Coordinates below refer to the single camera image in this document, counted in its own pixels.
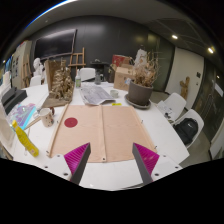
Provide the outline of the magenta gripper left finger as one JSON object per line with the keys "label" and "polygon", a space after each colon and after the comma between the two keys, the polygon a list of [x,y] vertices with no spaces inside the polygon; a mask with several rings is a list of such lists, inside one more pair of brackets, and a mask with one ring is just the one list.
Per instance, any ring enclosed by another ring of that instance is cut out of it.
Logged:
{"label": "magenta gripper left finger", "polygon": [[72,173],[71,182],[78,185],[91,153],[89,143],[79,146],[64,155],[65,161]]}

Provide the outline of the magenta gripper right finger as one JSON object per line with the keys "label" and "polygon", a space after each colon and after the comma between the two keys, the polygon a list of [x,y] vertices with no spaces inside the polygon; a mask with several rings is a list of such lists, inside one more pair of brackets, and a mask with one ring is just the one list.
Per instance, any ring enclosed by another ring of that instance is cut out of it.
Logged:
{"label": "magenta gripper right finger", "polygon": [[137,143],[133,144],[132,153],[136,160],[143,184],[147,185],[152,183],[152,171],[158,162],[159,155]]}

